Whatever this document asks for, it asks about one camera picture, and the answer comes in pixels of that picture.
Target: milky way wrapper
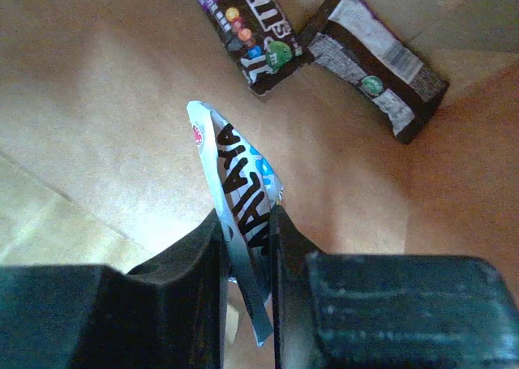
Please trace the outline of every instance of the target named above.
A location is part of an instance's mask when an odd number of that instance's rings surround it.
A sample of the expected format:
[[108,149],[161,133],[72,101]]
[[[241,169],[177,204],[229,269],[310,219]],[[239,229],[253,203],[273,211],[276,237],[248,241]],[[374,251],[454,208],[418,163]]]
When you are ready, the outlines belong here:
[[198,0],[251,89],[263,95],[311,60],[276,0]]
[[283,184],[267,160],[209,104],[187,105],[200,159],[220,218],[231,268],[261,346],[272,333],[268,218]]
[[422,130],[447,91],[448,83],[407,49],[363,0],[325,0],[299,40],[316,63],[384,111],[403,144]]

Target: brown cardboard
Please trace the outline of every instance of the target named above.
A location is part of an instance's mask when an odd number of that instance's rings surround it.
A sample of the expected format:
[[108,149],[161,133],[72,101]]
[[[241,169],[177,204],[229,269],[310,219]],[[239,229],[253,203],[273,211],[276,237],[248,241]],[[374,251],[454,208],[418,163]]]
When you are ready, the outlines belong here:
[[[278,1],[297,27],[323,0]],[[422,32],[437,19],[426,13],[434,3],[381,0],[387,9],[379,9],[367,1],[391,28],[411,21],[411,32]],[[200,99],[268,158],[294,223],[326,251],[402,253],[407,244],[412,252],[478,254],[517,287],[517,69],[477,94],[470,87],[489,77],[486,63],[473,56],[467,69],[463,49],[448,59],[438,53],[434,67],[442,71],[447,60],[455,67],[446,70],[469,84],[452,102],[475,98],[440,107],[409,148],[386,132],[376,108],[315,66],[257,100],[195,0],[0,2],[8,11],[0,15],[0,151],[93,216],[88,227],[101,233],[89,241],[58,235],[66,220],[58,213],[45,225],[52,247],[28,241],[11,251],[20,230],[10,228],[13,239],[0,250],[12,263],[72,257],[127,270],[195,228],[212,209],[185,111]],[[500,65],[509,59],[500,53]],[[14,182],[24,176],[17,173]],[[16,189],[38,200],[26,185]],[[14,203],[12,192],[3,195]],[[269,343],[256,349],[245,316],[231,353],[236,367],[273,367]]]
[[0,156],[0,262],[111,264],[127,272],[152,256]]

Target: white label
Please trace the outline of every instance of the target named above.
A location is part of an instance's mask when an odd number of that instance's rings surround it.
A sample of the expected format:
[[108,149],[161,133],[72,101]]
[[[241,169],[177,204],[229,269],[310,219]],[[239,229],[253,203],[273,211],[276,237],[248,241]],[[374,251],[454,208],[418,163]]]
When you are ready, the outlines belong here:
[[328,17],[350,31],[379,61],[410,84],[423,62],[379,22],[360,0],[341,0]]
[[392,132],[398,135],[413,120],[414,114],[411,108],[391,89],[372,100],[388,116],[392,123]]

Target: brown candy wrapper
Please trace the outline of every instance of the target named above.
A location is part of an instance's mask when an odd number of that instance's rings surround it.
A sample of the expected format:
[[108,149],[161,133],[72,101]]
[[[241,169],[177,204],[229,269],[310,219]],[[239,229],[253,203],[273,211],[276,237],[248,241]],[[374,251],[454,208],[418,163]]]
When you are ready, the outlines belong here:
[[251,89],[263,95],[311,61],[276,0],[198,0]]
[[363,0],[325,0],[299,40],[382,111],[408,144],[434,114],[448,83],[407,49]]

